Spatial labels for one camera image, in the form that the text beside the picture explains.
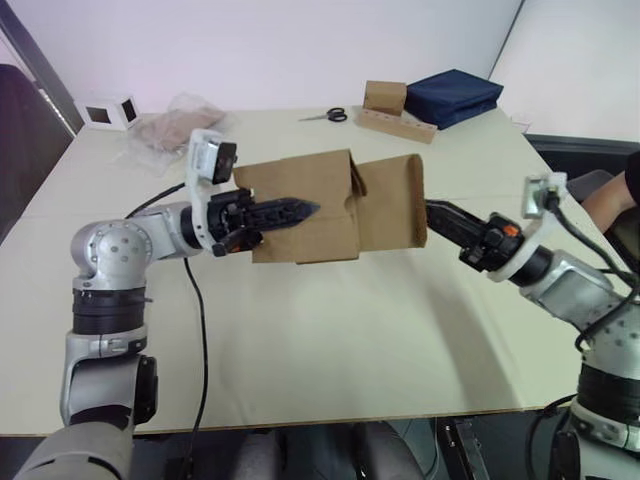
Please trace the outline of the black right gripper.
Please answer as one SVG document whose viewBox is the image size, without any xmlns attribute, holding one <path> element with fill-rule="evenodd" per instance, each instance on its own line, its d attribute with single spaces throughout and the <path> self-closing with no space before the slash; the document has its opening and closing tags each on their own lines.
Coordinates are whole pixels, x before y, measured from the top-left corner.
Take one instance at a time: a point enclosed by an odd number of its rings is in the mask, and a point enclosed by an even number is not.
<svg viewBox="0 0 640 480">
<path fill-rule="evenodd" d="M 487 222 L 444 200 L 425 200 L 430 230 L 461 247 L 459 260 L 478 272 L 502 268 L 524 242 L 521 227 L 498 213 Z"/>
</svg>

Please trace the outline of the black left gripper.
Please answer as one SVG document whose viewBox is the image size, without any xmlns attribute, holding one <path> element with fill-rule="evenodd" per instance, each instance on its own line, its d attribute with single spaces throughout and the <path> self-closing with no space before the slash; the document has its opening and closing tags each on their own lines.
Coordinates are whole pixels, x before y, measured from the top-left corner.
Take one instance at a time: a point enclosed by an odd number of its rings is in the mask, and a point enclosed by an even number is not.
<svg viewBox="0 0 640 480">
<path fill-rule="evenodd" d="M 250 207 L 251 227 L 245 219 Z M 251 251 L 263 240 L 260 232 L 294 227 L 320 208 L 315 202 L 292 197 L 254 204 L 247 189 L 215 194 L 207 204 L 208 231 L 214 239 L 212 253 L 226 256 Z"/>
</svg>

